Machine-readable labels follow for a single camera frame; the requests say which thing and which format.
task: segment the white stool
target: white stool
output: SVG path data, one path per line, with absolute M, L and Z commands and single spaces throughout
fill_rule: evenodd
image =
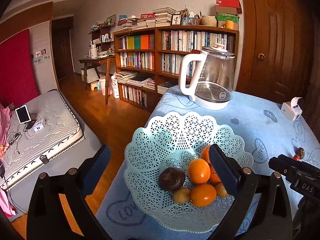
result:
M 94 90 L 94 88 L 98 88 L 98 81 L 93 81 L 90 83 L 91 90 Z

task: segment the tablet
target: tablet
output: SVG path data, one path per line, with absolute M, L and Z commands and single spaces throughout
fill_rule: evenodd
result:
M 30 118 L 30 115 L 29 115 L 29 111 L 28 111 L 26 105 L 17 108 L 16 109 L 16 114 L 17 114 L 17 117 L 18 117 L 18 120 L 19 120 L 20 124 L 31 121 L 31 118 Z

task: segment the kettle lid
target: kettle lid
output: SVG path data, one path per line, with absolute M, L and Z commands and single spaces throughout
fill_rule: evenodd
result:
M 202 50 L 209 53 L 209 55 L 214 57 L 219 57 L 223 59 L 233 59 L 235 57 L 235 54 L 232 52 L 227 51 L 226 49 L 223 49 L 225 45 L 214 43 L 217 45 L 217 47 L 202 47 Z

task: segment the fruit basket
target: fruit basket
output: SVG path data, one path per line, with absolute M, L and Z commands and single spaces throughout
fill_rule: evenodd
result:
M 146 128 L 138 128 L 125 149 L 124 181 L 139 209 L 174 231 L 205 233 L 218 225 L 232 205 L 232 196 L 217 197 L 209 206 L 199 208 L 190 202 L 176 204 L 173 193 L 158 186 L 160 173 L 177 167 L 186 174 L 183 186 L 192 189 L 187 167 L 213 143 L 241 167 L 252 167 L 253 157 L 244 151 L 244 140 L 230 126 L 218 125 L 212 116 L 170 112 L 153 117 Z

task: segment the bookshelf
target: bookshelf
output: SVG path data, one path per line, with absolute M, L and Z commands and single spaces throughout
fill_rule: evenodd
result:
M 110 37 L 111 31 L 110 28 L 114 27 L 115 25 L 106 25 L 103 27 L 98 28 L 97 30 L 93 31 L 93 32 L 89 32 L 89 34 L 91 34 L 91 39 L 95 40 L 95 39 L 100 39 L 102 41 L 102 35 L 108 34 Z M 100 46 L 100 51 L 106 51 L 111 47 L 111 44 L 114 42 L 113 41 L 105 41 L 105 42 L 100 42 L 97 43 L 96 46 Z
M 176 51 L 176 50 L 164 50 L 162 47 L 162 32 L 163 31 L 196 31 L 196 32 L 208 32 L 208 33 L 216 33 L 216 34 L 227 34 L 234 37 L 234 67 L 236 68 L 237 54 L 238 54 L 238 45 L 239 45 L 239 31 L 229 30 L 218 27 L 209 27 L 202 25 L 191 25 L 191 26 L 183 26 L 183 25 L 171 25 L 171 26 L 163 26 L 163 27 L 153 27 L 153 28 L 145 28 L 140 30 L 133 31 L 120 31 L 114 32 L 114 44 L 115 44 L 115 54 L 116 54 L 116 71 L 121 72 L 123 70 L 129 69 L 137 72 L 141 72 L 146 76 L 155 79 L 156 81 L 156 90 L 148 89 L 145 87 L 137 87 L 130 84 L 125 84 L 127 87 L 132 87 L 134 89 L 139 89 L 144 91 L 147 95 L 148 106 L 142 106 L 134 101 L 131 101 L 127 98 L 123 97 L 122 84 L 118 84 L 119 86 L 119 94 L 120 99 L 125 101 L 131 105 L 144 109 L 148 112 L 152 112 L 156 107 L 157 103 L 162 97 L 162 94 L 158 93 L 157 86 L 166 82 L 171 81 L 178 83 L 179 74 L 164 71 L 162 69 L 162 54 L 178 54 L 178 55 L 187 55 L 191 52 L 187 51 Z M 155 49 L 120 49 L 120 39 L 124 36 L 137 36 L 137 35 L 149 35 L 154 34 L 154 42 Z M 155 54 L 155 68 L 154 69 L 137 69 L 134 67 L 128 67 L 121 65 L 121 57 L 120 53 L 123 52 L 152 52 Z M 187 77 L 187 83 L 191 81 L 191 77 Z

